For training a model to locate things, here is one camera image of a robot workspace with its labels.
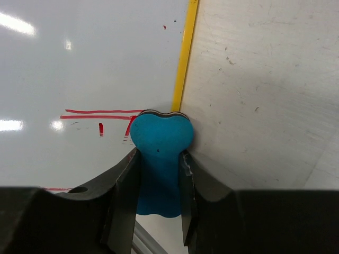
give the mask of red marker mark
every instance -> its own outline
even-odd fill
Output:
[[[128,137],[128,135],[129,135],[129,133],[130,133],[130,130],[131,130],[132,122],[134,121],[134,119],[135,119],[136,117],[137,117],[136,115],[132,116],[131,121],[129,121],[127,130],[126,130],[126,133],[125,133],[125,137]]]
[[[102,123],[99,123],[99,135],[104,136],[104,125]]]
[[[60,191],[60,192],[64,192],[64,191],[70,191],[73,188],[43,188],[46,191]]]
[[[132,116],[121,115],[62,115],[60,119],[122,119],[131,120]]]
[[[140,113],[142,110],[92,110],[92,111],[81,111],[81,110],[65,110],[68,113],[75,114],[98,114],[98,113]]]

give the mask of yellow tape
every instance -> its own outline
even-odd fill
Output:
[[[187,65],[189,61],[191,42],[193,37],[195,16],[197,15],[198,0],[190,0],[186,16],[186,25],[182,38],[182,46],[180,52],[180,59],[178,64],[178,71],[176,74],[174,94],[172,100],[172,111],[179,111],[181,105],[181,98],[184,90],[185,76]]]

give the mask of glossy white surface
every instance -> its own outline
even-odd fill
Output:
[[[233,188],[339,189],[339,5],[201,0],[182,111]]]
[[[169,111],[187,4],[2,0],[0,185],[72,188],[120,161],[129,121],[60,116]]]

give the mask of blue eraser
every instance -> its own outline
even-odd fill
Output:
[[[193,140],[193,126],[180,112],[141,112],[131,126],[141,152],[141,187],[137,213],[177,217],[181,214],[179,154]]]

